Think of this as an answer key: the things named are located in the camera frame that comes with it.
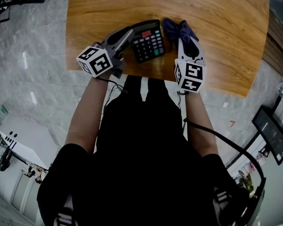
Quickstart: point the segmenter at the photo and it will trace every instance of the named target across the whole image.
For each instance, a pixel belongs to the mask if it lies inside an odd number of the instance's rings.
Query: sleeve
[[[65,145],[57,154],[37,196],[40,214],[46,226],[53,225],[76,181],[82,176],[88,159],[88,153],[76,144]]]
[[[206,175],[210,176],[214,186],[227,191],[230,194],[235,194],[239,189],[234,179],[230,176],[225,168],[221,158],[217,154],[209,154],[202,158],[202,165]]]

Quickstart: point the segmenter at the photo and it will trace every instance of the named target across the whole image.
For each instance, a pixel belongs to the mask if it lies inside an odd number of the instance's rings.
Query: calculator
[[[135,32],[135,37],[131,41],[131,46],[138,63],[165,54],[165,46],[158,19],[135,24],[132,28]]]

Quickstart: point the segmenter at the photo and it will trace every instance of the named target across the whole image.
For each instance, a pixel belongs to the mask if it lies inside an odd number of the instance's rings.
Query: red button
[[[151,31],[148,30],[148,31],[146,31],[146,32],[143,32],[141,35],[142,35],[143,38],[146,38],[146,37],[148,37],[148,36],[151,35]]]

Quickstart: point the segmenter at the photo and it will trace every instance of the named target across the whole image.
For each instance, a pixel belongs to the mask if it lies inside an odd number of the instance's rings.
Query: calculator keypad
[[[165,53],[160,30],[145,31],[142,38],[134,39],[131,43],[137,62],[156,58]]]

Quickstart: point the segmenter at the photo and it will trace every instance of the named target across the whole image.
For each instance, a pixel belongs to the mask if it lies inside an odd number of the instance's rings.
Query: person's left arm
[[[109,79],[110,73],[101,75]],[[92,78],[72,117],[65,144],[77,144],[92,154],[100,128],[100,118],[108,82]]]

